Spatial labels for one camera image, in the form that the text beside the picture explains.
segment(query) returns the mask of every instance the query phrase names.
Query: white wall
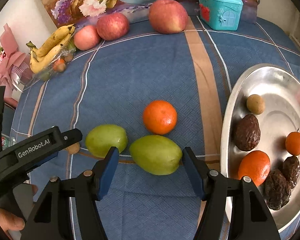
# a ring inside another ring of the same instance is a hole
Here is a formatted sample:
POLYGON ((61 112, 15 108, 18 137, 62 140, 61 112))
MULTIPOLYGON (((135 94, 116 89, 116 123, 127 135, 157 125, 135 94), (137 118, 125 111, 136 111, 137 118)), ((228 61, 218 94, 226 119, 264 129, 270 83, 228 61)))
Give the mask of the white wall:
POLYGON ((0 36, 6 23, 25 53, 29 52, 27 42, 39 47, 56 30, 40 0, 9 0, 0 12, 0 36))
POLYGON ((289 32, 295 11, 296 7, 291 0, 261 0, 257 15, 289 32))

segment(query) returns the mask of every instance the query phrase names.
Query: orange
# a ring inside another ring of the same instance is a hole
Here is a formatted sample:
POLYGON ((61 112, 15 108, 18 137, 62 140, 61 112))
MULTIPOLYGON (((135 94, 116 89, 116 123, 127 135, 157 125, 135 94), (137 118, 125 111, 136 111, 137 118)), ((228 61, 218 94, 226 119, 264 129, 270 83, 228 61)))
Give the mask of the orange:
POLYGON ((176 126, 177 111, 169 102, 156 100, 146 106, 142 118, 150 132, 164 135, 176 126))
POLYGON ((270 171, 269 156, 262 151, 249 152, 241 161, 238 177, 249 176, 256 186, 260 186, 270 171))
POLYGON ((57 59, 52 67, 57 72, 63 72, 66 70, 66 61, 63 58, 57 59))
POLYGON ((289 133, 286 138, 286 149, 292 155, 300 155, 300 132, 289 133))

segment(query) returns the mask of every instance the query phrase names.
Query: apple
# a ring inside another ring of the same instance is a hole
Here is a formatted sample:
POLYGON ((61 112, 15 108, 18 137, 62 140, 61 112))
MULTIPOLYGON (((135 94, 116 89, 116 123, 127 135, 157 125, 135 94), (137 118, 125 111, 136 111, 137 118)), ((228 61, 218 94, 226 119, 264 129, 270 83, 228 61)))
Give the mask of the apple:
POLYGON ((97 22, 97 32, 106 41, 118 39, 129 31, 129 20, 122 13, 112 13, 97 22))
POLYGON ((186 28, 188 13, 177 1, 157 0, 149 11, 150 24, 159 33, 179 33, 186 28))
POLYGON ((80 50, 92 49, 101 41, 95 26, 83 27, 74 35, 74 45, 80 50))

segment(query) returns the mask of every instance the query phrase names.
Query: finger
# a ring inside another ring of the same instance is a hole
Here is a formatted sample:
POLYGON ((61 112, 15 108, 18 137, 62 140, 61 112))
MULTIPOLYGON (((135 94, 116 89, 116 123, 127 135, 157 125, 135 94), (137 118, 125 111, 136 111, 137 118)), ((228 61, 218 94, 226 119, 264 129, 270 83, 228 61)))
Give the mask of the finger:
POLYGON ((31 186, 32 186, 32 192, 33 192, 33 195, 37 194, 37 192, 38 192, 38 187, 37 187, 36 185, 33 185, 33 184, 31 184, 31 186))
POLYGON ((0 208, 0 227, 5 232, 7 230, 20 231, 25 227, 25 222, 22 218, 0 208))

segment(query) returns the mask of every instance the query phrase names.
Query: plastic bag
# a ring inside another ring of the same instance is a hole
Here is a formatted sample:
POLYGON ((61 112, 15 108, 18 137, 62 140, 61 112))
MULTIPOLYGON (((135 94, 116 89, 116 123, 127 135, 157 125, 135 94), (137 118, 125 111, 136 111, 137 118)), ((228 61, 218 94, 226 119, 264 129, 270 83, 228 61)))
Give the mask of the plastic bag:
POLYGON ((75 52, 76 46, 74 45, 73 37, 71 37, 69 42, 64 45, 64 48, 55 55, 46 67, 44 67, 39 73, 35 74, 33 79, 47 81, 57 74, 64 72, 67 64, 72 61, 75 52))

